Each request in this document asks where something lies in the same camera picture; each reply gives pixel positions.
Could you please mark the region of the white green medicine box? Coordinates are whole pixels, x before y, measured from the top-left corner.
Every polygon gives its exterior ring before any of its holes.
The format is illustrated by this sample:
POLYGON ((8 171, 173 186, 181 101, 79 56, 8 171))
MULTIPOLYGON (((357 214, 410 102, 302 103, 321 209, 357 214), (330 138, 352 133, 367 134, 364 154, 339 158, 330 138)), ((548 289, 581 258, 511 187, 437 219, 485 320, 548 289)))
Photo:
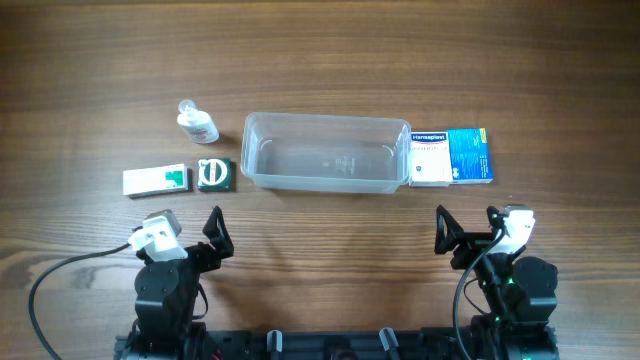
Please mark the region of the white green medicine box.
POLYGON ((125 170, 122 180, 123 195, 134 198, 187 191, 188 175, 185 164, 125 170))

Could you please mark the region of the blue medicine box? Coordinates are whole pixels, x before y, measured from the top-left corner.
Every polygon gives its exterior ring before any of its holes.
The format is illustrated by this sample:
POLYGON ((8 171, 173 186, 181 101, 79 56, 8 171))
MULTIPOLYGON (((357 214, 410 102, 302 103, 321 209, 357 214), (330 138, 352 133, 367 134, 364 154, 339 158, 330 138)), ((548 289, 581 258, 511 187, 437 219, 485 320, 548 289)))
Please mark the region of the blue medicine box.
POLYGON ((488 184, 494 179, 485 128, 448 129, 454 184, 488 184))

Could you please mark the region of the white Hansaplast plaster box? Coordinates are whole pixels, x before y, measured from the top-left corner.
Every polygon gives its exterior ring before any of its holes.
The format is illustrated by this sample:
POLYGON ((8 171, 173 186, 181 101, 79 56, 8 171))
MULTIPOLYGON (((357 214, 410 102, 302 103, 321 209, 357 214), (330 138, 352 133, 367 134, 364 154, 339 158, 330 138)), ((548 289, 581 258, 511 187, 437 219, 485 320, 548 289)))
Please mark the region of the white Hansaplast plaster box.
POLYGON ((410 155, 410 187, 448 187, 453 183, 446 132, 412 132, 410 155))

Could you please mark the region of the clear plastic container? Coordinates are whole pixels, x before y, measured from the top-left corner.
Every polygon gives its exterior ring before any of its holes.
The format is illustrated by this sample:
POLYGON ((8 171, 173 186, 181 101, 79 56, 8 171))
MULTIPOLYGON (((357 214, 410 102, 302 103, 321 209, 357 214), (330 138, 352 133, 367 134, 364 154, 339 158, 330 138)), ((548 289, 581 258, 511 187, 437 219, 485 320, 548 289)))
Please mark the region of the clear plastic container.
POLYGON ((390 194, 408 183, 410 150, 403 119, 254 112, 240 168, 261 188, 390 194))

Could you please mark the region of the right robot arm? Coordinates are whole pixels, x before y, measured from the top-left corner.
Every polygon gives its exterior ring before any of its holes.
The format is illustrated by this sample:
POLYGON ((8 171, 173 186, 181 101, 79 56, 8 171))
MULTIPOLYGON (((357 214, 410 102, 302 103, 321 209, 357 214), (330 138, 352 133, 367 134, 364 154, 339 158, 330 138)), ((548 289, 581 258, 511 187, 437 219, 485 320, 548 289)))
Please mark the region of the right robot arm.
POLYGON ((523 205, 486 209, 489 230, 467 232, 442 205, 436 208, 434 253, 453 254, 462 272, 452 301, 453 355, 460 359, 557 359, 549 318, 558 305, 558 269, 538 257, 524 257, 536 222, 523 205), (476 282, 489 309, 460 325, 460 300, 476 282))

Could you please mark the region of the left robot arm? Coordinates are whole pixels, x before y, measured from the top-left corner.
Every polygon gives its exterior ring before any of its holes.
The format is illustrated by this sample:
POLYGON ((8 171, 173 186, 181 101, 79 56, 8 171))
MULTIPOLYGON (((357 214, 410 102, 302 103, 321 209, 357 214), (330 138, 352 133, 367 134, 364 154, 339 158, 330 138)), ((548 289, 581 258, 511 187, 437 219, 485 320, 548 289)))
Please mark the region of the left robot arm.
POLYGON ((116 340, 116 359, 221 359, 222 350, 209 335, 196 299, 206 296, 200 275, 221 267, 234 254, 223 213, 214 207, 202 233, 206 243, 182 247, 182 227, 166 209, 147 216, 128 239, 144 267, 134 281, 136 320, 116 340))

